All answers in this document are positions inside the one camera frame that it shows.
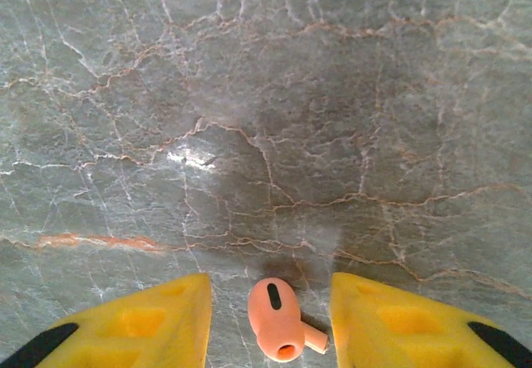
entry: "orange earbud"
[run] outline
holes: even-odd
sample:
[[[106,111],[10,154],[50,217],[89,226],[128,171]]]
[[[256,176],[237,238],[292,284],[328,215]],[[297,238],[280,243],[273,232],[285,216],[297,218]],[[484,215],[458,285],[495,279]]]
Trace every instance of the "orange earbud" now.
[[[305,346],[327,351],[327,334],[301,321],[296,294],[282,279],[257,282],[249,294],[248,316],[260,350],[274,361],[294,360]]]

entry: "yellow plastic part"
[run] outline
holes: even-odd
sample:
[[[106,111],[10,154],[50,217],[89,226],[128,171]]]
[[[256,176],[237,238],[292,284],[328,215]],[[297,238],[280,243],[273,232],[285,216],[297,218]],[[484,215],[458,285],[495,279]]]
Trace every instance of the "yellow plastic part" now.
[[[331,284],[338,368],[512,368],[467,326],[482,316],[344,272]]]
[[[207,274],[193,274],[67,316],[79,325],[38,368],[203,368],[212,313]]]

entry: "gray marble surface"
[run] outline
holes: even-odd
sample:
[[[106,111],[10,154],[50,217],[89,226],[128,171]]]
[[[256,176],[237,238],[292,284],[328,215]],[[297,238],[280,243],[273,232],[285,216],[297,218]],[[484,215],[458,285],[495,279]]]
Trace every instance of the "gray marble surface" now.
[[[346,271],[532,346],[532,0],[0,4],[0,358],[191,272],[208,367],[277,366],[264,275],[324,329]]]

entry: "earbud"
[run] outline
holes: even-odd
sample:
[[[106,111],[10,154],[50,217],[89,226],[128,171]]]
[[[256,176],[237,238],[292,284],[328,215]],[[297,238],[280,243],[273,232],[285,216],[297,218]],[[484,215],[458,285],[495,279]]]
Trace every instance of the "earbud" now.
[[[298,358],[305,346],[324,354],[327,334],[301,321],[298,299],[282,279],[257,282],[248,299],[249,323],[263,353],[277,362]]]

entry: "wireless earbud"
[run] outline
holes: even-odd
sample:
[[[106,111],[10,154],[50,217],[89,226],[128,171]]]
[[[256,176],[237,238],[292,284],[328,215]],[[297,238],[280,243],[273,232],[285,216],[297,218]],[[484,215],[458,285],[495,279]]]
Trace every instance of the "wireless earbud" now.
[[[298,358],[305,346],[324,354],[327,334],[301,321],[298,299],[282,279],[257,282],[248,299],[249,323],[263,353],[277,362]]]

